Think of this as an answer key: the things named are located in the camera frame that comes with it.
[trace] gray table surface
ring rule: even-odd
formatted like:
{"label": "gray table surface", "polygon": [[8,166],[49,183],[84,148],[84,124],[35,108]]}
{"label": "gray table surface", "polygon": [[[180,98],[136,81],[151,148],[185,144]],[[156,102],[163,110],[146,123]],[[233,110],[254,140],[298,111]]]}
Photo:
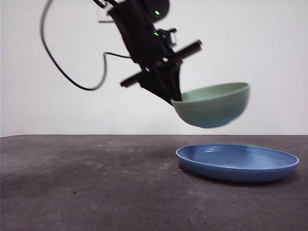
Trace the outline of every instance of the gray table surface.
{"label": "gray table surface", "polygon": [[[175,151],[263,146],[300,159],[278,181],[211,180]],[[1,138],[3,231],[305,231],[308,136],[27,135]]]}

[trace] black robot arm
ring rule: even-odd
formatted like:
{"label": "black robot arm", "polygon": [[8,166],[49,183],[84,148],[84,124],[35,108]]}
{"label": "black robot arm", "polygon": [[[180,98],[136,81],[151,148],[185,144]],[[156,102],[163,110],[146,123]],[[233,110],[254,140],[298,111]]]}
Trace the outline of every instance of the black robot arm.
{"label": "black robot arm", "polygon": [[[101,8],[104,1],[93,0]],[[119,29],[133,62],[141,71],[121,82],[128,87],[139,83],[142,88],[162,98],[181,101],[180,65],[182,59],[201,50],[201,41],[174,52],[176,29],[157,30],[153,23],[164,18],[169,10],[169,0],[126,0],[118,3],[107,0],[113,8],[108,12]]]}

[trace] blue plate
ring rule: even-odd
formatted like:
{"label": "blue plate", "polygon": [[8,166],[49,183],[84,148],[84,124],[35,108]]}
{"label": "blue plate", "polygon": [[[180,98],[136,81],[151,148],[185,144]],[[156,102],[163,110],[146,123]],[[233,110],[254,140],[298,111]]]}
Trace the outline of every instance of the blue plate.
{"label": "blue plate", "polygon": [[289,175],[299,159],[278,150],[233,144],[200,144],[176,151],[192,172],[219,180],[265,182]]}

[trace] plate rim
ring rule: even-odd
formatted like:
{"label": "plate rim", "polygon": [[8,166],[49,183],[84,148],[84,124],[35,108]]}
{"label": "plate rim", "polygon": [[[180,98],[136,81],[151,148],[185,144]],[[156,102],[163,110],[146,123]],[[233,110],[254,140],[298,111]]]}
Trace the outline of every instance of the plate rim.
{"label": "plate rim", "polygon": [[[286,154],[286,155],[290,155],[290,156],[292,156],[292,157],[294,157],[296,159],[296,162],[293,163],[293,164],[290,164],[290,165],[285,165],[285,166],[281,166],[281,167],[272,167],[272,168],[248,168],[248,167],[247,168],[245,168],[245,167],[238,168],[238,167],[226,167],[226,166],[218,166],[218,165],[206,164],[206,163],[202,163],[202,162],[198,162],[198,161],[187,159],[187,158],[185,158],[185,157],[183,157],[183,156],[181,156],[179,154],[179,151],[181,149],[184,149],[184,148],[187,148],[187,147],[193,147],[193,146],[203,146],[203,145],[227,145],[227,146],[241,146],[241,147],[251,147],[251,148],[266,149],[266,150],[276,151],[276,152],[280,152],[280,153],[283,153],[283,154]],[[283,151],[280,151],[280,150],[276,150],[276,149],[271,149],[271,148],[265,148],[265,147],[259,147],[259,146],[251,146],[251,145],[242,145],[242,144],[228,144],[228,143],[227,144],[226,143],[194,144],[194,145],[188,145],[188,146],[184,146],[184,147],[181,147],[181,148],[177,149],[176,150],[176,155],[180,159],[183,159],[183,160],[186,160],[186,161],[189,161],[189,162],[193,162],[193,163],[196,163],[196,164],[199,164],[199,165],[204,165],[204,166],[208,166],[208,167],[234,169],[234,170],[256,170],[256,171],[260,171],[260,170],[276,170],[276,169],[283,169],[283,168],[293,167],[293,166],[296,166],[296,165],[299,164],[298,157],[293,155],[293,154],[290,154],[290,153],[287,153],[287,152],[283,152]]]}

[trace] green bowl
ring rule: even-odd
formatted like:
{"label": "green bowl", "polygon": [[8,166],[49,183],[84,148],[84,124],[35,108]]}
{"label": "green bowl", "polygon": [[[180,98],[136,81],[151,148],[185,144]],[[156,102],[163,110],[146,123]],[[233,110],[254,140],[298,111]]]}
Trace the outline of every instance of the green bowl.
{"label": "green bowl", "polygon": [[183,93],[182,101],[171,103],[186,123],[214,128],[228,124],[244,111],[249,91],[247,83],[220,84]]}

